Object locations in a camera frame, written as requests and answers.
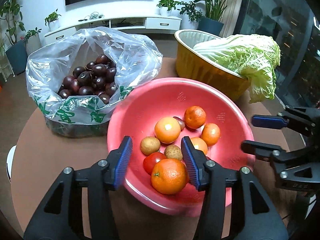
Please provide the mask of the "large orange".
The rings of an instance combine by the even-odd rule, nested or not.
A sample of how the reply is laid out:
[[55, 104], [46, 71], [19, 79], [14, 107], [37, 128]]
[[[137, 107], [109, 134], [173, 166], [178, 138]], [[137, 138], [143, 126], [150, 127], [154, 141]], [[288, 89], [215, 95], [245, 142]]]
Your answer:
[[177, 159], [161, 160], [154, 166], [151, 173], [151, 185], [161, 194], [177, 194], [188, 182], [187, 168]]

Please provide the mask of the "red tomato front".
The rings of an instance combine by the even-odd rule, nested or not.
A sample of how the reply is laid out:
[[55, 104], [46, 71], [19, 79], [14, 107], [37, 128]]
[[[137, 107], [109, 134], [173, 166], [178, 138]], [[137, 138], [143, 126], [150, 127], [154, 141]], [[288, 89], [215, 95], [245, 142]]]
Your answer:
[[143, 168], [145, 172], [149, 175], [152, 174], [154, 166], [161, 160], [166, 159], [166, 156], [161, 152], [155, 152], [150, 155], [148, 155], [143, 160]]

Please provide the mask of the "small brown potato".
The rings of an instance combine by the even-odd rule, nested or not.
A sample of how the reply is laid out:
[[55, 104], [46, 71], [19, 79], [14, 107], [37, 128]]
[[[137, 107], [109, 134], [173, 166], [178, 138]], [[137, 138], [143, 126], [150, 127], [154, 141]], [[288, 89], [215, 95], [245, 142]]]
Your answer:
[[164, 150], [164, 155], [168, 159], [177, 159], [181, 161], [183, 159], [183, 154], [181, 149], [176, 145], [169, 145]]

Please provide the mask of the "pale orange in bowl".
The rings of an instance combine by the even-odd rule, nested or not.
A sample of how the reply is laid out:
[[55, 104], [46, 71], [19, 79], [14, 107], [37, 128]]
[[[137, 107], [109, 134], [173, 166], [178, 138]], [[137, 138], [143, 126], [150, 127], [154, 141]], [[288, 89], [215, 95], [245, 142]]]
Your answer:
[[161, 118], [156, 123], [154, 130], [156, 138], [164, 144], [170, 144], [174, 142], [179, 137], [181, 132], [178, 121], [169, 116]]

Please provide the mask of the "deep orange mandarin in bowl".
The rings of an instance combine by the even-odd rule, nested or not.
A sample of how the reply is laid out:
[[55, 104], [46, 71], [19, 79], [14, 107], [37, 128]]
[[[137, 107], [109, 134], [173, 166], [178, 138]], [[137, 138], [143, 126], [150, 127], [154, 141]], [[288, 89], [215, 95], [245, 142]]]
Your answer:
[[200, 106], [191, 106], [185, 110], [184, 123], [191, 129], [198, 129], [206, 122], [206, 112]]

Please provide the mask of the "napa cabbage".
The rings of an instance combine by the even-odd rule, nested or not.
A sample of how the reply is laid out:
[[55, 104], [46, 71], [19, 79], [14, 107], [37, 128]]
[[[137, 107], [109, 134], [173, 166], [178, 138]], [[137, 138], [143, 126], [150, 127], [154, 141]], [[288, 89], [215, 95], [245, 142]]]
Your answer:
[[281, 51], [271, 36], [236, 34], [198, 43], [193, 50], [246, 78], [250, 103], [274, 99]]

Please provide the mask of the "dark purple grapes bunch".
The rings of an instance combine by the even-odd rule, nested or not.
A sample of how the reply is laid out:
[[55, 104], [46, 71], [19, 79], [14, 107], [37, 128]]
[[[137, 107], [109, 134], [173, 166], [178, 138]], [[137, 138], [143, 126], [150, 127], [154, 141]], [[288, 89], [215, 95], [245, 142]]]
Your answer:
[[86, 66], [75, 67], [71, 75], [65, 76], [57, 95], [63, 99], [69, 96], [96, 95], [107, 105], [117, 90], [116, 66], [112, 59], [101, 54]]

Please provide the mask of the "gold foil basin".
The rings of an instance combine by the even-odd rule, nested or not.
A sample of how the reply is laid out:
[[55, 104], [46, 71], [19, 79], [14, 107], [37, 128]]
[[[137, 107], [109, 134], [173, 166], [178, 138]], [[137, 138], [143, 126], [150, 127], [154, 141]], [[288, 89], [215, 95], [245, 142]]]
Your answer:
[[210, 85], [234, 102], [249, 88], [247, 79], [193, 50], [198, 43], [216, 42], [220, 37], [200, 30], [184, 29], [176, 31], [175, 38], [178, 42], [175, 69], [179, 77]]

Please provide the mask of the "white stool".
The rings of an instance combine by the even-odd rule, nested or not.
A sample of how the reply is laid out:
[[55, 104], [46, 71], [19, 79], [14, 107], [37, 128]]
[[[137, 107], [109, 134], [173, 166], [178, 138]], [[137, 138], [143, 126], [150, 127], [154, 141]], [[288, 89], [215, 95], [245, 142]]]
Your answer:
[[16, 150], [16, 145], [12, 146], [12, 148], [9, 150], [7, 154], [6, 169], [7, 169], [7, 175], [8, 175], [9, 181], [11, 181], [12, 163], [14, 159], [15, 150]]

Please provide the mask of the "clear plastic bag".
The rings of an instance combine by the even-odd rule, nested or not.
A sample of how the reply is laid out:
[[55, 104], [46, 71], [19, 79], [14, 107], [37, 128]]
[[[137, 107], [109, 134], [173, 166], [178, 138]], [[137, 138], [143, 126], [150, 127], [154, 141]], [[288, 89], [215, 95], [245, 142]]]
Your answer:
[[100, 136], [116, 105], [159, 74], [162, 58], [145, 35], [81, 29], [28, 57], [27, 91], [52, 132]]

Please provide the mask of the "right side potted plants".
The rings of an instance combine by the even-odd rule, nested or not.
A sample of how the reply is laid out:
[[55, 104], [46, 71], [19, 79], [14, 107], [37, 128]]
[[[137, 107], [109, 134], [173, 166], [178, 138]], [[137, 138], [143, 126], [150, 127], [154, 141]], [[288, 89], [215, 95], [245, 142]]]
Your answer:
[[219, 36], [224, 26], [221, 18], [227, 9], [227, 0], [160, 0], [157, 7], [166, 11], [178, 10], [180, 15], [187, 15], [190, 22], [198, 23], [198, 30]]

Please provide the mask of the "white TV cabinet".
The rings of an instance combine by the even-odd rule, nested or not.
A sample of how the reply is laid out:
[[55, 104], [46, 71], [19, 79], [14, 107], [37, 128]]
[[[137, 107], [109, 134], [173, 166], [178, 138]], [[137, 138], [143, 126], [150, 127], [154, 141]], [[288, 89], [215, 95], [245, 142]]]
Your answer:
[[181, 18], [175, 16], [129, 16], [79, 20], [44, 35], [44, 43], [51, 44], [73, 35], [80, 29], [108, 27], [129, 34], [174, 34], [180, 29]]

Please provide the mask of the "tall plant in blue pot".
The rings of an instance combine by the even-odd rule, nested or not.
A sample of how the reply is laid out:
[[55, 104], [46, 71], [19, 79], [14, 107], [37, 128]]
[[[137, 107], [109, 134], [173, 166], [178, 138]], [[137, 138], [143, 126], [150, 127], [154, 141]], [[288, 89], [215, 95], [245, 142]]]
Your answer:
[[11, 44], [5, 54], [12, 66], [15, 75], [25, 72], [27, 64], [27, 52], [24, 42], [18, 37], [18, 32], [24, 32], [23, 14], [18, 0], [5, 0], [1, 5], [1, 20], [7, 24], [5, 35]]

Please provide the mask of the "small plant white pot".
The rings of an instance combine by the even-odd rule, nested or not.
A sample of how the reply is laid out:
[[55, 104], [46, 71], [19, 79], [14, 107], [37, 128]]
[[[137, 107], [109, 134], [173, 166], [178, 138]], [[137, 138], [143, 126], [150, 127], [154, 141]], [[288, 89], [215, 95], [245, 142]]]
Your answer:
[[60, 28], [60, 16], [61, 15], [57, 13], [56, 9], [44, 19], [45, 25], [48, 26], [50, 31], [54, 31]]

